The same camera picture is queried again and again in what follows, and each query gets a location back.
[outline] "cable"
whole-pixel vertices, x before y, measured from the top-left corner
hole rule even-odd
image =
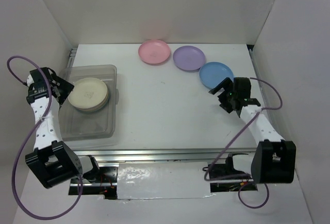
[[[250,184],[255,184],[254,182],[248,182],[244,185],[242,185],[239,190],[238,190],[238,199],[241,201],[241,203],[245,206],[245,207],[248,207],[250,209],[259,209],[259,208],[262,208],[263,206],[266,205],[266,203],[268,202],[269,200],[269,188],[267,186],[267,184],[264,184],[265,187],[266,187],[266,191],[267,191],[267,195],[266,195],[266,199],[264,200],[264,202],[258,206],[251,206],[251,205],[248,205],[246,204],[243,199],[241,198],[241,191],[243,190],[244,187],[246,187],[247,185],[250,185]]]
[[[100,192],[102,190],[102,174],[101,174],[101,181],[100,181]]]
[[[112,182],[111,182],[111,179],[109,178],[109,182],[110,182],[110,187],[112,188],[112,189],[114,189],[114,186],[112,185]]]
[[[212,168],[214,167],[214,165],[217,163],[217,161],[220,159],[220,157],[229,149],[229,147],[234,143],[234,141],[249,127],[250,124],[253,123],[254,120],[257,119],[257,117],[259,116],[259,114],[263,111],[263,110],[279,110],[282,108],[283,106],[283,100],[282,100],[282,97],[281,95],[279,94],[279,92],[277,91],[277,89],[271,85],[270,83],[264,81],[264,80],[261,80],[261,79],[258,79],[258,78],[255,78],[255,77],[250,77],[250,79],[252,80],[257,80],[257,81],[260,81],[266,85],[268,85],[270,88],[272,88],[274,90],[274,92],[277,94],[278,96],[278,99],[279,99],[279,106],[278,107],[263,107],[261,108],[261,110],[259,112],[256,113],[256,115],[246,124],[244,125],[244,127],[233,137],[233,139],[231,139],[231,141],[225,146],[225,148],[217,155],[217,157],[212,161],[212,163],[210,164],[210,166],[208,167],[208,169],[206,170],[205,174],[204,174],[204,180],[205,181],[218,181],[218,180],[223,180],[223,179],[227,179],[227,178],[232,178],[232,177],[244,177],[244,176],[250,176],[249,174],[235,174],[235,175],[227,175],[227,176],[222,176],[222,177],[218,177],[218,178],[215,178],[215,179],[208,179],[207,178],[207,175],[209,174],[209,172],[212,170]],[[238,193],[238,197],[239,197],[239,200],[243,203],[243,205],[247,206],[248,208],[251,208],[251,209],[258,209],[258,208],[261,208],[263,206],[265,206],[265,204],[268,202],[268,199],[269,199],[269,189],[268,189],[268,186],[265,184],[266,186],[266,190],[267,190],[267,196],[266,196],[266,199],[265,201],[259,205],[259,206],[249,206],[247,205],[245,202],[243,202],[243,200],[241,199],[240,197],[240,192],[242,191],[242,189],[245,187],[245,185],[243,185],[240,190],[239,190],[239,193]]]
[[[7,60],[7,68],[9,70],[9,72],[20,82],[22,83],[23,85],[26,85],[25,82],[23,82],[11,69],[10,67],[10,62],[15,59],[15,58],[19,58],[19,59],[23,59],[27,62],[29,62],[30,64],[32,64],[35,68],[37,68],[37,70],[40,72],[40,74],[42,75],[45,83],[46,83],[46,86],[47,86],[47,91],[48,91],[48,98],[49,98],[49,102],[48,102],[48,106],[45,110],[45,112],[43,113],[42,115],[42,118],[39,119],[37,121],[37,123],[33,126],[33,128],[30,130],[30,132],[28,133],[28,135],[26,136],[26,138],[24,139],[21,147],[19,148],[18,152],[17,152],[17,155],[15,157],[15,160],[14,160],[14,165],[13,165],[13,169],[12,169],[12,174],[11,174],[11,188],[12,188],[12,192],[13,192],[13,195],[14,195],[14,198],[18,204],[18,206],[24,211],[24,213],[26,213],[27,215],[29,215],[30,217],[34,218],[34,219],[38,219],[38,220],[54,220],[54,219],[57,219],[57,218],[60,218],[62,217],[63,215],[67,214],[68,212],[70,212],[78,203],[79,199],[81,198],[82,194],[83,194],[83,178],[82,176],[80,175],[79,176],[79,185],[78,185],[78,197],[76,199],[76,201],[72,204],[72,206],[70,208],[68,208],[66,211],[64,211],[63,213],[59,214],[59,215],[55,215],[55,216],[50,216],[50,217],[42,217],[42,216],[38,216],[38,215],[35,215],[33,214],[32,212],[30,212],[24,205],[23,203],[21,202],[18,194],[17,194],[17,189],[16,189],[16,169],[17,169],[17,166],[18,166],[18,162],[19,162],[19,159],[20,159],[20,156],[22,154],[22,151],[25,147],[25,145],[27,144],[28,140],[30,139],[30,137],[32,136],[32,134],[36,131],[36,129],[40,126],[40,124],[43,122],[43,118],[46,117],[48,115],[48,112],[50,111],[50,108],[51,108],[51,104],[52,104],[52,90],[51,90],[51,85],[47,79],[47,77],[45,76],[44,72],[41,70],[41,68],[35,64],[32,60],[26,58],[26,57],[22,57],[22,56],[12,56],[10,57],[8,60]]]

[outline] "transparent bin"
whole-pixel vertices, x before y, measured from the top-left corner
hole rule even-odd
[[[85,113],[74,108],[68,100],[59,111],[59,122],[63,141],[100,139],[111,137],[116,123],[116,104],[119,94],[117,68],[114,65],[97,65],[65,68],[59,75],[74,84],[76,81],[94,77],[103,81],[110,93],[108,102],[98,111]]]

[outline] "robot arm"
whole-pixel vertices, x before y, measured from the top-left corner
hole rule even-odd
[[[42,68],[52,89],[48,96],[46,84],[38,70],[30,72],[27,102],[31,105],[35,120],[43,122],[36,131],[34,151],[25,156],[25,162],[45,188],[51,188],[73,177],[83,175],[89,181],[95,180],[98,164],[94,157],[78,157],[63,141],[59,128],[58,112],[73,85],[58,77],[49,68]],[[44,114],[49,98],[52,104],[46,117]]]
[[[236,111],[246,124],[262,111],[259,101],[250,97],[251,83],[248,78],[236,77],[234,82],[226,78],[209,92],[215,94],[221,89],[224,91],[218,96],[220,107],[228,113]],[[295,144],[285,141],[262,113],[250,124],[249,130],[257,143],[255,155],[230,154],[234,168],[252,175],[255,183],[291,183]]]

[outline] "purple plate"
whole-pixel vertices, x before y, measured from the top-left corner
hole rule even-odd
[[[206,59],[200,49],[186,45],[175,50],[173,61],[183,71],[197,71],[205,64]]]

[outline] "white backdrop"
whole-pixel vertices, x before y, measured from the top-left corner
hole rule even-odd
[[[77,44],[254,44],[273,0],[44,0]]]
[[[329,222],[330,0],[275,0],[254,48],[261,78],[282,94],[272,113],[298,149],[297,170],[314,223]],[[271,105],[276,95],[266,91]]]
[[[0,0],[0,35],[0,216],[1,223],[8,224],[12,223],[17,209],[10,187],[12,163],[34,124],[34,114],[26,102],[27,88],[10,75],[6,61],[19,54],[58,71],[65,67],[69,49],[57,24],[39,0]],[[20,60],[12,61],[12,67],[23,79],[33,69]],[[32,149],[33,139],[26,151]],[[28,172],[24,156],[18,170],[16,179],[20,193]]]

